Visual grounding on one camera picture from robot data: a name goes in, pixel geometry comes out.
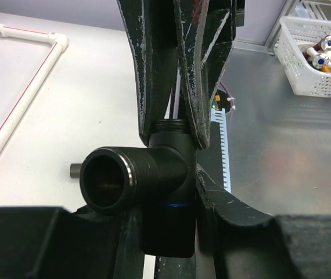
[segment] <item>gray metal table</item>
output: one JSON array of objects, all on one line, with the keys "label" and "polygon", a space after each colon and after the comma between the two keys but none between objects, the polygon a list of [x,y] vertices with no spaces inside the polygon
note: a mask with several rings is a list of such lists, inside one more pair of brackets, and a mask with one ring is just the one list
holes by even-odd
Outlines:
[{"label": "gray metal table", "polygon": [[265,213],[331,214],[331,99],[295,96],[278,59],[234,49],[223,81],[232,193]]}]

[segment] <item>wire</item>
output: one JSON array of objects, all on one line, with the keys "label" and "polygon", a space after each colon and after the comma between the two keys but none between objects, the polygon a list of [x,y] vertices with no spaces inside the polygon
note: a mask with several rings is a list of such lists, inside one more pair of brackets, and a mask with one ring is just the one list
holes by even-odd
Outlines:
[{"label": "wire", "polygon": [[228,96],[228,102],[230,102],[230,108],[232,110],[236,110],[235,98],[231,95],[230,91],[228,90],[228,87],[223,82],[220,82],[220,85],[224,89],[226,95]]}]

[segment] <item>tube opening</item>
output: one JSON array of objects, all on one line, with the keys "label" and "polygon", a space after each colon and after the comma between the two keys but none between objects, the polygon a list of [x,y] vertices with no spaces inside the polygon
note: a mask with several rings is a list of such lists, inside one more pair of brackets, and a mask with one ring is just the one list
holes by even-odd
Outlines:
[{"label": "tube opening", "polygon": [[85,167],[85,190],[97,206],[105,208],[117,203],[123,194],[124,183],[121,166],[109,156],[95,157]]}]

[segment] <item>white table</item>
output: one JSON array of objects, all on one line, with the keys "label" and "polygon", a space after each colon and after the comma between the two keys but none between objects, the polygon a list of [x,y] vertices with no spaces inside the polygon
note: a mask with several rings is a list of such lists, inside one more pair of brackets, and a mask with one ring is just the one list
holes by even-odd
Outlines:
[{"label": "white table", "polygon": [[[0,206],[85,204],[70,163],[100,146],[143,146],[124,32],[0,13],[8,26],[65,34],[70,45],[0,154]],[[0,38],[0,123],[49,46]],[[147,259],[153,268],[153,258]],[[152,278],[146,268],[144,278]]]}]

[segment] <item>black pipe fitting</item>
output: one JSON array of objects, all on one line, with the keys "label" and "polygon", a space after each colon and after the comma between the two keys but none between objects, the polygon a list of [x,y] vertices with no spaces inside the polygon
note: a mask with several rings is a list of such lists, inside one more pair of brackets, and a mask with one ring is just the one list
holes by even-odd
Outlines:
[{"label": "black pipe fitting", "polygon": [[81,192],[94,211],[143,205],[143,251],[150,255],[194,253],[197,147],[189,127],[186,120],[157,121],[149,148],[99,148],[81,166]]}]

